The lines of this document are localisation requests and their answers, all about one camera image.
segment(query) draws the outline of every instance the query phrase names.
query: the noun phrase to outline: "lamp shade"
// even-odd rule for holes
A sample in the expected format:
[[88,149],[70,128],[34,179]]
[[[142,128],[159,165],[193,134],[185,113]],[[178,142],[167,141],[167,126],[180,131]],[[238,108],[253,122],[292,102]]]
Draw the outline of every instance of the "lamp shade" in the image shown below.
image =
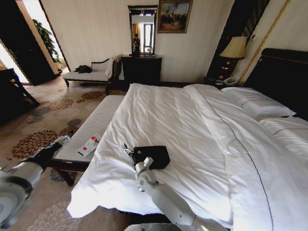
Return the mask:
[[233,37],[220,56],[227,58],[244,58],[246,40],[247,37]]

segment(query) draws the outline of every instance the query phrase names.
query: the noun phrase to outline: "white duvet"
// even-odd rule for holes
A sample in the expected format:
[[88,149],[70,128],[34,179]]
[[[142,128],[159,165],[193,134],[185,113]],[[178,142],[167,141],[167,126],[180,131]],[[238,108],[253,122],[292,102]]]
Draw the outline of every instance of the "white duvet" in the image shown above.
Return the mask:
[[139,192],[123,143],[165,145],[171,162],[154,170],[193,211],[239,230],[307,230],[308,169],[219,90],[132,84],[88,169],[72,190],[68,211],[97,206],[159,213]]

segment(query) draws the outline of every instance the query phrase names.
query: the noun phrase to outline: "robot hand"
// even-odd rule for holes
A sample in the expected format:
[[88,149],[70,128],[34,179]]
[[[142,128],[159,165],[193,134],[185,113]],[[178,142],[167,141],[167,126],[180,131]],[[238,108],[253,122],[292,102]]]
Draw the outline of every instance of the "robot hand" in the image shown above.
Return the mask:
[[154,204],[173,224],[176,224],[182,231],[226,231],[218,222],[198,217],[182,197],[169,186],[158,182],[154,173],[149,170],[152,162],[153,159],[147,157],[144,162],[139,162],[135,165],[138,188],[141,192],[146,192],[150,195]]
[[8,172],[0,171],[0,228],[7,229],[18,220],[41,173],[54,154],[71,140],[71,136],[68,134],[57,138]]

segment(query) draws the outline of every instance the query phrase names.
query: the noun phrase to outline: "patterned carpet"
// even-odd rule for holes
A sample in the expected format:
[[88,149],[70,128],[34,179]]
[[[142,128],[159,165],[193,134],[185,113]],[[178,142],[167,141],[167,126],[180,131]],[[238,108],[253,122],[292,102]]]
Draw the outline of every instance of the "patterned carpet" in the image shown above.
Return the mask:
[[[106,96],[105,86],[71,82],[67,88],[62,77],[27,91],[41,105],[0,127],[1,155],[12,166],[70,130],[76,131]],[[125,94],[114,90],[111,94]],[[130,216],[115,209],[97,208],[91,214],[72,219],[66,207],[72,187],[48,168],[41,176],[36,194],[23,217],[11,231],[122,231]]]

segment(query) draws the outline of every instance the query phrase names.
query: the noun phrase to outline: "water bottle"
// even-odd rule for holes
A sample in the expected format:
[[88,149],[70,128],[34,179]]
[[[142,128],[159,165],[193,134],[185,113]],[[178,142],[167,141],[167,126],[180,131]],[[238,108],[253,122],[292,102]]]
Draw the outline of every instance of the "water bottle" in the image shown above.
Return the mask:
[[99,139],[102,136],[99,133],[95,133],[91,139],[89,139],[84,145],[82,145],[77,152],[83,157],[89,155],[94,149],[96,149]]

